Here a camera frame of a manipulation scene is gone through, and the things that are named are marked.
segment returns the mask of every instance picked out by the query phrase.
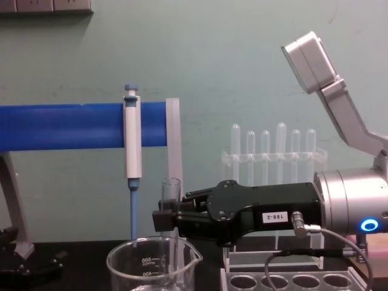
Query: wall socket panel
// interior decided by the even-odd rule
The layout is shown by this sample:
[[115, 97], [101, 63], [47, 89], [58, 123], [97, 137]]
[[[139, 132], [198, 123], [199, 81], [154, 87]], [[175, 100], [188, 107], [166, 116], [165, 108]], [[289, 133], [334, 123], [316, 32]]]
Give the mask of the wall socket panel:
[[16, 12], [16, 0], [0, 0], [0, 13]]
[[16, 0], [18, 12], [52, 12], [53, 0]]
[[54, 11], [91, 10], [90, 0], [53, 0]]

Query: black table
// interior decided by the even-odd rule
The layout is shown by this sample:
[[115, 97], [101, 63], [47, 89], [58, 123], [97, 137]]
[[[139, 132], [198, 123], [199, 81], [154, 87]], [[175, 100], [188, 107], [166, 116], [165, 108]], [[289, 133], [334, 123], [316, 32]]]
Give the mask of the black table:
[[[67, 251], [69, 255], [65, 262], [62, 279], [57, 282], [47, 283], [34, 290], [110, 290], [110, 274], [106, 266], [106, 257], [114, 247], [121, 243], [122, 241], [94, 241], [35, 244], [35, 252], [28, 259], [32, 264], [53, 258], [53, 255], [62, 250]], [[195, 270], [196, 290], [219, 291], [219, 270], [223, 267], [222, 249], [210, 242], [192, 241], [192, 243], [204, 257], [204, 260], [197, 265]], [[325, 269], [345, 270], [346, 268], [347, 264], [342, 260], [325, 260]], [[388, 279], [376, 280], [373, 291], [386, 290], [388, 290]]]

